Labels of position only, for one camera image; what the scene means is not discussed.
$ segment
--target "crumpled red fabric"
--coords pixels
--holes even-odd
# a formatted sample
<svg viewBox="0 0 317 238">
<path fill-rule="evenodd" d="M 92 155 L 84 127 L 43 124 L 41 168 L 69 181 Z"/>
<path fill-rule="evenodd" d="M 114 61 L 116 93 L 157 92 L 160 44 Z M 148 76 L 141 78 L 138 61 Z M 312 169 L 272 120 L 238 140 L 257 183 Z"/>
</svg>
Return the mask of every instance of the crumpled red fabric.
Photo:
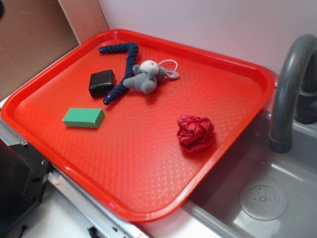
<svg viewBox="0 0 317 238">
<path fill-rule="evenodd" d="M 214 140 L 213 124 L 209 118 L 180 115 L 177 123 L 179 144 L 188 152 L 204 149 Z"/>
</svg>

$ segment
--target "gray sink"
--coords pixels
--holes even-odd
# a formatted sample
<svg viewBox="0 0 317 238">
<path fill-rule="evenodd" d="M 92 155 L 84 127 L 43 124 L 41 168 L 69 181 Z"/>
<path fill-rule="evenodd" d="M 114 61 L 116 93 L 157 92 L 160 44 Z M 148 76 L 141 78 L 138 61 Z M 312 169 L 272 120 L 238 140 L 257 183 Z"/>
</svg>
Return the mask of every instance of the gray sink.
<svg viewBox="0 0 317 238">
<path fill-rule="evenodd" d="M 269 122 L 261 111 L 190 196 L 195 206 L 187 210 L 223 237 L 315 238 L 317 130 L 295 122 L 292 150 L 276 154 Z"/>
</svg>

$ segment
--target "stuffed animal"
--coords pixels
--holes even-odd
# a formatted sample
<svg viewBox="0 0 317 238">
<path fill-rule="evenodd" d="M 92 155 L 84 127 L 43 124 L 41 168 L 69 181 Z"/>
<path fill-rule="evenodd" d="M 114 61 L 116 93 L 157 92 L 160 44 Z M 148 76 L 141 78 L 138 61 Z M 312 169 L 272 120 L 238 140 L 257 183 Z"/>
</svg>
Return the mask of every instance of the stuffed animal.
<svg viewBox="0 0 317 238">
<path fill-rule="evenodd" d="M 163 68 L 152 60 L 144 61 L 141 65 L 134 65 L 133 72 L 135 76 L 126 78 L 123 81 L 123 86 L 147 94 L 155 91 L 158 81 L 165 76 L 169 79 L 178 79 L 179 77 L 175 70 Z"/>
</svg>

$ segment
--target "faucet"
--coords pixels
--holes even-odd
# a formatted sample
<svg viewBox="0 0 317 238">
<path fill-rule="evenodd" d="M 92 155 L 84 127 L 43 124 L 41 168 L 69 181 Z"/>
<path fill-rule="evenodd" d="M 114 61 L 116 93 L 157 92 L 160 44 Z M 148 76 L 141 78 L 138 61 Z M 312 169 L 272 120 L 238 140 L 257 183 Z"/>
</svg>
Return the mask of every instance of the faucet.
<svg viewBox="0 0 317 238">
<path fill-rule="evenodd" d="M 280 74 L 269 132 L 273 152 L 291 150 L 293 119 L 317 122 L 317 37 L 311 34 L 293 43 Z"/>
</svg>

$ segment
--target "tray rim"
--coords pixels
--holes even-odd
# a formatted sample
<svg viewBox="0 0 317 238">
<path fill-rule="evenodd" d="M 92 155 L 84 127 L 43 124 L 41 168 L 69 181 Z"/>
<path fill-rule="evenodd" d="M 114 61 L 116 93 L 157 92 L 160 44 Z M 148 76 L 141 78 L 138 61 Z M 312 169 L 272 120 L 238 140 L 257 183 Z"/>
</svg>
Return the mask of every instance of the tray rim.
<svg viewBox="0 0 317 238">
<path fill-rule="evenodd" d="M 45 141 L 38 140 L 36 135 L 34 135 L 28 128 L 23 127 L 17 121 L 15 121 L 14 112 L 18 105 L 23 102 L 29 95 L 34 93 L 36 90 L 44 86 L 47 82 L 49 82 L 54 76 L 61 73 L 68 66 L 67 62 L 74 63 L 73 60 L 78 60 L 81 58 L 81 54 L 85 55 L 92 48 L 95 48 L 96 44 L 101 44 L 105 41 L 110 40 L 120 40 L 122 38 L 131 39 L 127 41 L 137 41 L 139 45 L 149 47 L 153 49 L 153 45 L 151 42 L 158 42 L 155 47 L 159 46 L 168 46 L 165 50 L 167 53 L 170 53 L 170 50 L 173 49 L 177 51 L 178 55 L 186 56 L 189 52 L 191 56 L 195 56 L 197 58 L 190 58 L 193 61 L 199 61 L 199 56 L 204 57 L 204 60 L 207 60 L 210 63 L 214 63 L 216 68 L 224 69 L 225 64 L 230 64 L 231 69 L 230 72 L 236 73 L 241 76 L 245 76 L 248 78 L 255 77 L 256 82 L 260 84 L 263 94 L 262 97 L 257 103 L 254 105 L 252 110 L 249 111 L 248 114 L 245 115 L 243 120 L 241 120 L 238 126 L 230 133 L 230 136 L 226 138 L 222 144 L 217 148 L 215 153 L 212 155 L 213 159 L 208 160 L 200 170 L 195 174 L 194 177 L 186 184 L 183 190 L 174 198 L 174 200 L 169 203 L 167 206 L 164 206 L 160 209 L 157 209 L 152 212 L 136 212 L 125 206 L 122 202 L 118 201 L 118 198 L 114 197 L 112 194 L 108 193 L 106 197 L 110 199 L 106 199 L 105 195 L 101 192 L 98 192 L 98 188 L 94 189 L 94 192 L 91 193 L 89 188 L 91 187 L 91 182 L 89 178 L 83 178 L 81 175 L 77 174 L 76 171 L 67 170 L 67 175 L 77 183 L 78 179 L 80 179 L 80 186 L 83 187 L 88 193 L 94 196 L 97 200 L 102 202 L 103 205 L 112 210 L 115 214 L 120 217 L 129 220 L 131 222 L 148 222 L 152 220 L 159 219 L 168 215 L 170 212 L 179 208 L 183 202 L 187 199 L 190 193 L 198 186 L 199 182 L 210 172 L 213 166 L 221 159 L 221 156 L 229 149 L 229 147 L 233 144 L 233 142 L 238 138 L 238 136 L 243 132 L 243 130 L 249 125 L 249 123 L 253 120 L 253 118 L 258 114 L 258 112 L 262 109 L 264 104 L 270 99 L 273 91 L 275 90 L 275 82 L 273 75 L 270 71 L 263 66 L 250 63 L 244 60 L 224 56 L 218 53 L 209 52 L 206 50 L 186 46 L 183 44 L 171 42 L 168 40 L 164 40 L 161 38 L 148 36 L 145 34 L 125 30 L 125 29 L 113 29 L 109 31 L 105 31 L 97 34 L 91 39 L 84 42 L 82 45 L 75 48 L 73 51 L 62 57 L 60 60 L 55 62 L 53 65 L 42 71 L 40 74 L 35 76 L 17 91 L 15 91 L 5 102 L 2 110 L 1 116 L 3 120 L 11 126 L 17 133 L 19 133 L 22 137 L 26 138 L 33 146 L 36 146 L 38 150 L 41 151 L 46 157 L 60 157 L 60 154 L 57 153 L 54 149 L 50 149 L 50 145 L 48 145 Z M 68 167 L 63 162 L 57 166 L 60 167 Z"/>
</svg>

